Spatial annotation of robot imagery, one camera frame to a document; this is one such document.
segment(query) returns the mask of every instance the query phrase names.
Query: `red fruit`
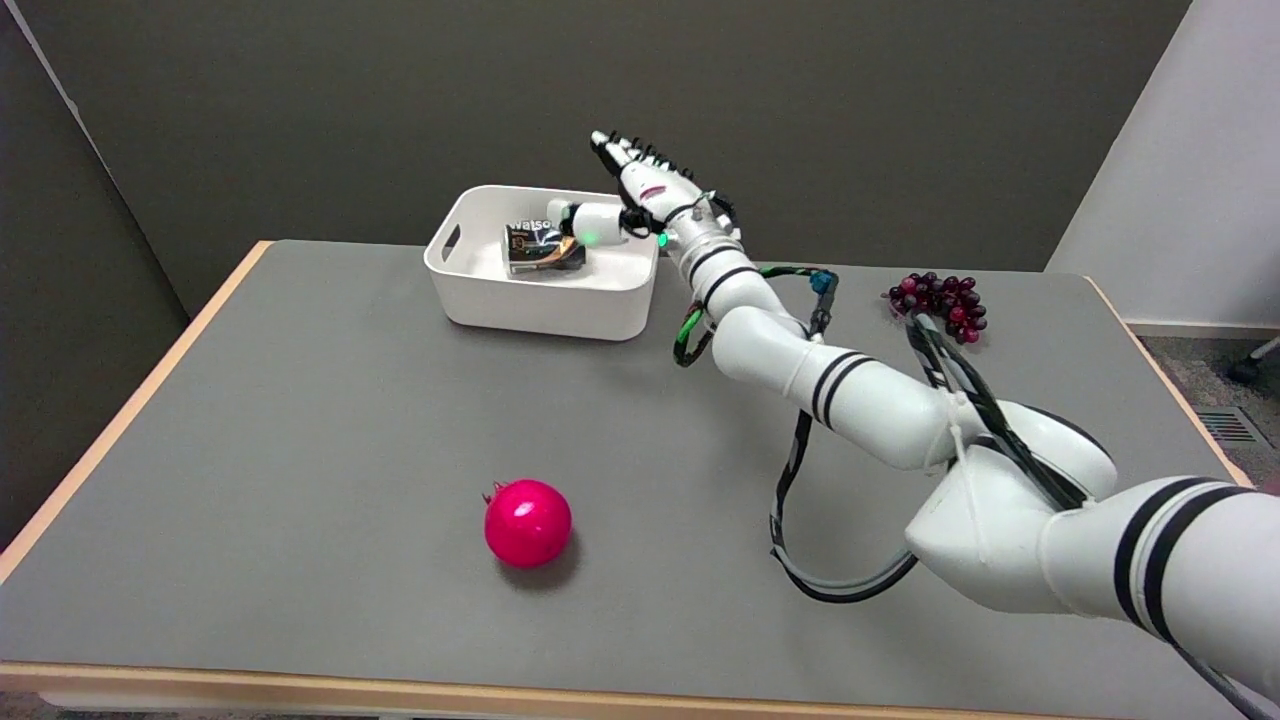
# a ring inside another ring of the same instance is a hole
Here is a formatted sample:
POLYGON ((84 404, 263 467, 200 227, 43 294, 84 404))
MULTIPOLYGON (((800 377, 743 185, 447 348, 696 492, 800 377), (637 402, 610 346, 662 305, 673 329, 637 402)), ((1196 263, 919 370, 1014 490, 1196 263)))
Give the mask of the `red fruit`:
POLYGON ((494 483, 493 489, 493 497, 485 497, 484 539, 498 560, 536 568, 564 550, 573 515, 559 491, 529 478, 494 483))

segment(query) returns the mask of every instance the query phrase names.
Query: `table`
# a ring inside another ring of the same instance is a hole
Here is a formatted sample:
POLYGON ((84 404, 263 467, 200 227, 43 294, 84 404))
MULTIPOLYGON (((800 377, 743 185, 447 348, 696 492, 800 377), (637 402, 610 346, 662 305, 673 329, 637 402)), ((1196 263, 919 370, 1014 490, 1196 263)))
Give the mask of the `table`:
MULTIPOLYGON (((765 521, 795 410, 672 363, 689 291, 660 265, 649 327, 604 343, 449 323, 421 249, 260 243, 0 557, 0 685, 417 714, 1234 716, 1132 626, 991 612, 923 568, 856 606, 803 597, 765 521), (481 493, 517 477, 575 507, 570 552, 532 573, 481 537, 481 493)), ((828 341, 919 374, 878 297, 904 270, 833 269, 828 341)), ((992 327, 966 352, 997 393, 1102 438, 1123 484, 1248 482, 1089 281, 973 274, 992 327)), ((815 433, 788 547, 869 570, 936 482, 815 433)))

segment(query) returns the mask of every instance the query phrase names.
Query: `robotic arm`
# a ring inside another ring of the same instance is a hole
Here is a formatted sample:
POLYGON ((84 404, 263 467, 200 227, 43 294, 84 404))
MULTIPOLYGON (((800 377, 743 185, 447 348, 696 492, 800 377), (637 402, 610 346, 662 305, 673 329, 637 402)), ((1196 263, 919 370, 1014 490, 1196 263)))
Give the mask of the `robotic arm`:
MULTIPOLYGON (((993 610, 1133 623, 1247 715, 1257 708, 1194 659, 1280 701, 1280 580, 1268 561, 1280 552, 1280 498, 1194 477, 1115 493, 1116 469, 1093 438, 1043 410, 991 398, 927 320, 910 337, 931 384, 826 345, 742 251, 731 204, 639 138, 595 132, 591 149, 623 205, 553 201, 549 219, 602 243, 664 234, 714 328, 717 368, 796 405, 797 439, 808 416, 893 468, 950 462, 906 528, 905 557, 993 610)), ((790 566, 788 575, 796 580, 790 566)))

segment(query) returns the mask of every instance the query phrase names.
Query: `bunch of red grapes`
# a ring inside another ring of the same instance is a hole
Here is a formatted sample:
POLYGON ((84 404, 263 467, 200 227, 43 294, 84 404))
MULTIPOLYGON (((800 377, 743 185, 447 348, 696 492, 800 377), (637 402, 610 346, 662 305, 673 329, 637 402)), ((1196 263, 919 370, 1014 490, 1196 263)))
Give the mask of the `bunch of red grapes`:
POLYGON ((965 345, 982 340, 982 331, 987 329, 987 309, 973 290, 975 284, 978 281, 973 278, 911 273, 881 297, 887 297, 893 313, 904 318, 928 313, 946 320, 947 334, 965 345))

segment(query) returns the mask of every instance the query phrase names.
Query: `white wall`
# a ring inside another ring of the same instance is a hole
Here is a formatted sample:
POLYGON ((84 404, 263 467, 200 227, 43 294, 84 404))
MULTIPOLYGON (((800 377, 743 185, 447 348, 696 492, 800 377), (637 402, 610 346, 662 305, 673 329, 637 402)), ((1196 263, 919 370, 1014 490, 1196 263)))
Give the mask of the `white wall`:
POLYGON ((1132 323, 1280 327, 1280 1, 1194 0, 1047 270, 1132 323))

